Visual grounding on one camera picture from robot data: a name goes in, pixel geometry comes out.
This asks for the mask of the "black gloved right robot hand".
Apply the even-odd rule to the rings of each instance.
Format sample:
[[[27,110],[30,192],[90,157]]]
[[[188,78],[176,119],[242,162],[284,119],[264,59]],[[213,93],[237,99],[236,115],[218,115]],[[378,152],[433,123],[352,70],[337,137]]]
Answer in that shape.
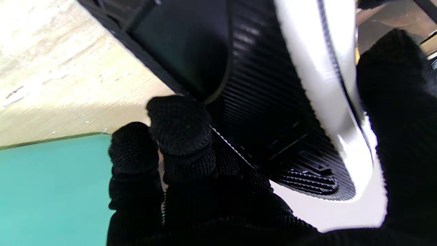
[[[357,75],[385,182],[379,227],[321,233],[295,217],[267,178],[214,140],[203,104],[171,95],[148,102],[151,127],[112,134],[107,245],[435,246],[435,70],[394,29],[362,54]]]

